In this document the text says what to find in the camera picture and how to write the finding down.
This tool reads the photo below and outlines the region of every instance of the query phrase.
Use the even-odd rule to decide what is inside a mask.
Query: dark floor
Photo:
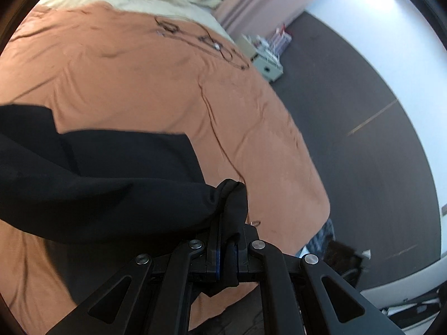
[[[331,202],[335,234],[370,271],[358,289],[408,276],[440,257],[436,192],[404,110],[376,71],[310,14],[288,28],[272,84],[302,132]]]

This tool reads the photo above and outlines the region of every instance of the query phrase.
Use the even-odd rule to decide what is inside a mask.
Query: silver screw
[[[318,257],[316,255],[305,255],[305,261],[309,264],[317,264],[318,263]]]
[[[252,247],[254,249],[263,249],[263,248],[265,248],[265,242],[263,242],[263,241],[252,241]]]
[[[146,264],[147,262],[149,262],[149,255],[147,255],[146,253],[143,253],[141,255],[138,255],[137,258],[135,258],[135,262],[137,264]]]
[[[189,241],[189,247],[192,249],[199,249],[202,248],[203,242],[200,239],[193,239],[192,241]]]

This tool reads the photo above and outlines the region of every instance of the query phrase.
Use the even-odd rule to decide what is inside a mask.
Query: wall
[[[447,203],[447,52],[409,0],[317,0],[307,11],[348,41],[401,102]],[[441,253],[447,252],[447,217]]]

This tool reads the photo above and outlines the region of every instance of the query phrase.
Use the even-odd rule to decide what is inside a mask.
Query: cable
[[[192,23],[196,24],[197,26],[199,26],[200,28],[202,28],[206,32],[206,35],[191,34],[187,31],[181,30],[180,27],[178,25],[174,24],[172,21],[162,20],[162,18],[175,18],[175,19],[179,19],[179,20],[185,20],[185,21],[192,22]],[[155,19],[155,22],[157,23],[157,25],[165,31],[165,32],[156,31],[161,36],[167,37],[169,39],[183,41],[183,42],[187,43],[188,45],[190,45],[194,48],[197,48],[197,49],[207,53],[208,55],[211,55],[214,58],[225,60],[228,64],[230,64],[231,66],[234,66],[235,68],[238,68],[240,70],[247,70],[250,68],[249,63],[244,59],[244,57],[241,54],[239,54],[234,48],[231,48],[231,49],[226,48],[223,45],[223,43],[214,39],[211,36],[211,34],[207,28],[205,28],[202,24],[198,23],[197,21],[185,18],[183,16],[177,16],[177,15],[164,15],[164,16],[156,15],[156,16],[154,16],[154,19]],[[209,50],[205,49],[204,47],[199,46],[198,44],[195,44],[195,43],[193,43],[181,36],[178,36],[178,35],[183,35],[185,37],[191,37],[191,38],[197,39],[199,42],[201,42],[204,45],[206,45],[207,47],[213,49],[213,51],[218,51],[220,53],[220,56],[213,53],[212,51],[209,51]],[[236,64],[233,61],[235,56],[237,58],[239,58],[243,62],[243,64]]]

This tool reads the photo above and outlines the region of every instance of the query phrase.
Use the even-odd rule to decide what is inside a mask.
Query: wrinkled fabric
[[[206,34],[191,22],[175,24]],[[169,39],[158,28],[152,15],[105,3],[67,11],[37,6],[0,56],[0,104],[50,108],[59,133],[185,133],[205,182],[245,183],[247,221],[260,222],[260,238],[295,254],[325,223],[329,202],[289,113],[251,64],[238,69],[212,48]],[[75,303],[41,238],[5,223],[0,238],[0,293],[28,334],[45,334]],[[255,285],[200,295],[191,328]]]

